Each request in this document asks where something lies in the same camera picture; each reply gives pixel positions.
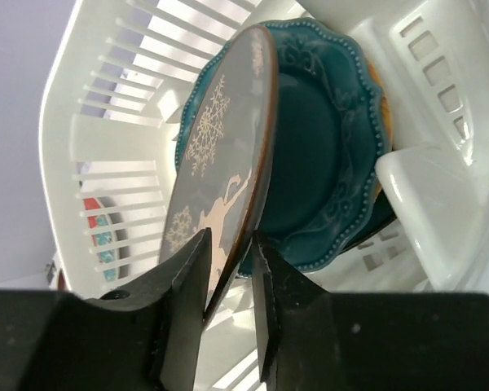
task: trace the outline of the teal object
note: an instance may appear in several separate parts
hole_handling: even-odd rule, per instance
[[[108,226],[107,217],[103,214],[95,216],[97,226]],[[103,246],[112,243],[112,232],[102,232],[94,235],[95,245]],[[102,263],[110,263],[116,260],[116,252],[114,250],[102,251],[98,253],[99,261]],[[104,271],[104,276],[107,282],[115,281],[117,278],[117,269],[107,269]]]
[[[388,201],[384,192],[381,192],[373,205],[372,216],[369,218],[368,223],[362,230],[357,232],[357,235],[348,241],[348,244],[342,251],[345,252],[353,247],[357,247],[359,244],[374,236],[377,232],[380,232],[382,229],[386,228],[396,219],[397,216],[394,214],[394,210],[391,208],[390,202]]]
[[[303,272],[326,266],[366,226],[375,162],[390,150],[382,89],[359,45],[312,19],[269,21],[280,68],[271,183],[259,230]],[[201,71],[183,109],[176,169],[229,42]],[[240,275],[249,276],[249,256]]]

